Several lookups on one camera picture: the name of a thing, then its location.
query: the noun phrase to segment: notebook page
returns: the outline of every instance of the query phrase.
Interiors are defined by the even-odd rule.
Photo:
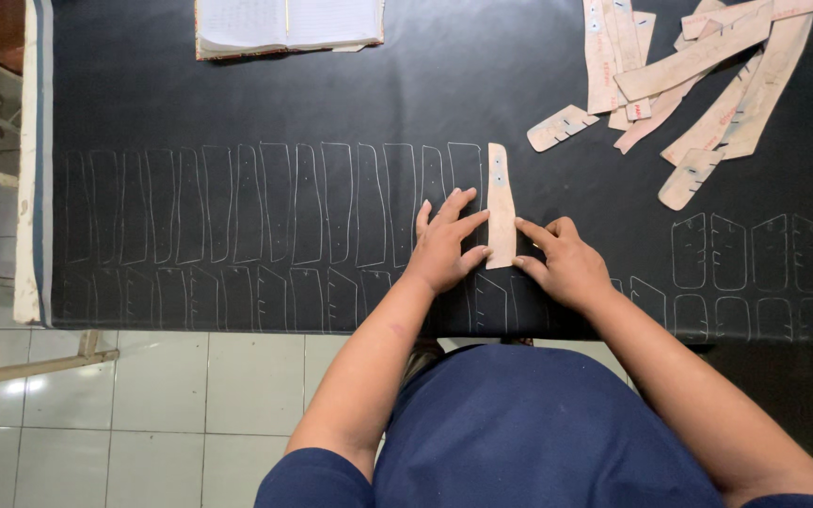
[[[287,45],[326,45],[381,37],[378,0],[287,0]]]
[[[206,47],[284,44],[285,0],[198,0],[197,31]]]

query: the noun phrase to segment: shirt sleeve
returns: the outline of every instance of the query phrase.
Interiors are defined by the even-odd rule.
[[[776,493],[752,499],[742,508],[813,508],[813,495],[807,493]]]
[[[375,493],[349,460],[323,448],[302,448],[282,458],[259,486],[255,508],[374,507]]]

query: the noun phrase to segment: left hand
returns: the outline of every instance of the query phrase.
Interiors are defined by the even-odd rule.
[[[487,245],[460,255],[460,241],[488,221],[488,210],[459,219],[460,210],[475,199],[475,194],[474,188],[454,189],[431,222],[428,215],[432,212],[432,203],[428,200],[422,203],[415,219],[415,249],[401,278],[419,281],[434,294],[442,294],[491,255]]]

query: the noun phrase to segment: navy blue shirt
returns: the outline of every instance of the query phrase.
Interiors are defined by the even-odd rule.
[[[559,349],[485,345],[398,396],[370,484],[347,459],[296,450],[256,507],[722,507],[705,472],[623,381]],[[813,507],[777,495],[747,508]]]

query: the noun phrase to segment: notebook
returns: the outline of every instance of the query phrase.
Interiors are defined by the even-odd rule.
[[[384,0],[196,0],[195,10],[197,60],[384,41]]]

